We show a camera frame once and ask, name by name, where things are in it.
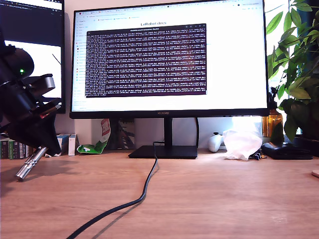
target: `monitor cable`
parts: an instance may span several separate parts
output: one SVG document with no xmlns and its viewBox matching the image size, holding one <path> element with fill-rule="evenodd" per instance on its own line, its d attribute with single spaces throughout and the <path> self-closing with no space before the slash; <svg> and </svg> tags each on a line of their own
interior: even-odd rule
<svg viewBox="0 0 319 239">
<path fill-rule="evenodd" d="M 198 118 L 195 117 L 196 120 L 196 147 L 198 148 L 198 143 L 199 143 L 199 123 L 198 123 Z"/>
<path fill-rule="evenodd" d="M 163 144 L 164 142 L 159 142 L 159 141 L 155 141 L 153 142 L 153 147 L 154 147 L 154 158 L 155 158 L 155 163 L 148 175 L 148 177 L 146 178 L 146 181 L 145 181 L 145 184 L 144 184 L 144 188 L 143 188 L 143 192 L 141 194 L 141 196 L 134 200 L 134 201 L 131 201 L 129 203 L 125 203 L 125 204 L 122 204 L 120 206 L 117 206 L 117 207 L 114 207 L 106 212 L 103 212 L 101 213 L 100 215 L 96 216 L 95 218 L 91 219 L 90 221 L 88 221 L 86 224 L 82 225 L 81 227 L 79 227 L 79 229 L 77 229 L 74 233 L 72 233 L 67 239 L 74 239 L 76 238 L 80 233 L 82 233 L 84 230 L 86 230 L 88 227 L 90 227 L 91 225 L 93 225 L 94 223 L 96 223 L 97 221 L 101 220 L 102 218 L 108 216 L 109 214 L 112 214 L 114 212 L 117 212 L 121 209 L 124 209 L 124 208 L 127 208 L 127 207 L 130 207 L 130 206 L 133 206 L 137 203 L 140 203 L 143 199 L 145 199 L 146 197 L 146 192 L 147 192 L 147 189 L 148 189 L 148 184 L 149 184 L 149 181 L 150 181 L 150 178 L 152 177 L 152 174 L 154 172 L 154 169 L 156 167 L 156 165 L 158 164 L 158 158 L 156 156 L 156 143 L 160 143 L 160 144 Z"/>
</svg>

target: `white tissue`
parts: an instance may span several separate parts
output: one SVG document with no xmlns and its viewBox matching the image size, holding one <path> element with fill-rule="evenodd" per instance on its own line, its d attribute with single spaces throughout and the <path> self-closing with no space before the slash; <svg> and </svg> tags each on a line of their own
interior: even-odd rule
<svg viewBox="0 0 319 239">
<path fill-rule="evenodd" d="M 262 145 L 262 136 L 256 131 L 227 130 L 223 133 L 228 159 L 248 160 Z"/>
</svg>

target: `houseplant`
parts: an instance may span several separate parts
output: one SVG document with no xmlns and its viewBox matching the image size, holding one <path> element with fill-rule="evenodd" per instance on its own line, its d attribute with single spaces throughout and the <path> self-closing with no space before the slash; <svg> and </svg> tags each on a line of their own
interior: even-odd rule
<svg viewBox="0 0 319 239">
<path fill-rule="evenodd" d="M 287 114 L 284 130 L 291 142 L 299 127 L 304 138 L 319 140 L 319 11 L 311 24 L 302 22 L 299 14 L 316 8 L 305 0 L 291 0 L 286 16 L 280 12 L 267 26 L 271 34 L 284 21 L 278 47 L 268 56 L 268 78 L 271 81 L 280 67 L 285 68 L 275 91 L 279 100 L 284 92 L 289 96 L 278 108 Z"/>
</svg>

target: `desk surface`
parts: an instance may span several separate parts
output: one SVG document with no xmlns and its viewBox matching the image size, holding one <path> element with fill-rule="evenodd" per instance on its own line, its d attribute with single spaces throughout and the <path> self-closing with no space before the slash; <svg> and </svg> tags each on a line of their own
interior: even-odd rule
<svg viewBox="0 0 319 239">
<path fill-rule="evenodd" d="M 138 198 L 152 159 L 127 152 L 1 160 L 1 238 L 64 239 L 96 215 Z M 147 198 L 79 239 L 307 239 L 319 235 L 319 160 L 237 161 L 201 153 L 160 159 Z"/>
</svg>

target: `monitor stand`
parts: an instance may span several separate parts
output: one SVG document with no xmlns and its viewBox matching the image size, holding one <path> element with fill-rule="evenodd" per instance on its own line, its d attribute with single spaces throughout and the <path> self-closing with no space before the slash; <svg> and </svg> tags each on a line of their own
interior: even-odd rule
<svg viewBox="0 0 319 239">
<path fill-rule="evenodd" d="M 158 158 L 194 159 L 197 157 L 196 146 L 173 145 L 172 118 L 164 118 L 164 145 L 156 146 Z M 130 158 L 154 158 L 154 147 L 144 145 L 129 155 Z"/>
</svg>

